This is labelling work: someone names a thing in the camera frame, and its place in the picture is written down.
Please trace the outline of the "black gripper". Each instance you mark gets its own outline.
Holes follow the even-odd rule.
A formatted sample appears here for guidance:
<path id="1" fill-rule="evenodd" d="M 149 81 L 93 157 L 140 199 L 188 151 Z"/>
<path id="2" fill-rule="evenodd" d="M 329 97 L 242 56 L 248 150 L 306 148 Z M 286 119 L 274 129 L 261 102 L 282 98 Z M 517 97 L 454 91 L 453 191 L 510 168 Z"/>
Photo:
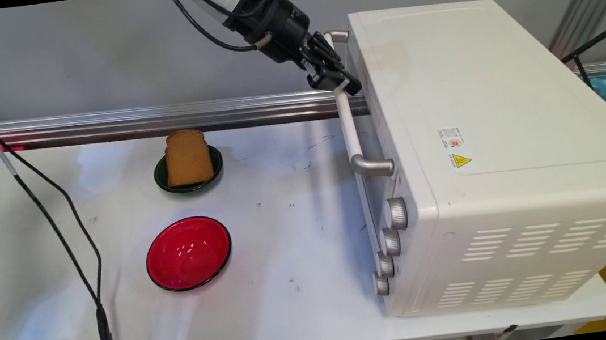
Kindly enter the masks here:
<path id="1" fill-rule="evenodd" d="M 350 96 L 362 90 L 361 82 L 347 71 L 335 43 L 347 44 L 349 32 L 318 31 L 311 37 L 312 49 L 300 50 L 309 36 L 308 16 L 289 0 L 266 0 L 260 11 L 246 18 L 227 18 L 223 25 L 241 35 L 247 44 L 255 44 L 269 34 L 272 39 L 260 52 L 276 63 L 301 62 L 307 80 L 315 90 L 341 89 Z"/>

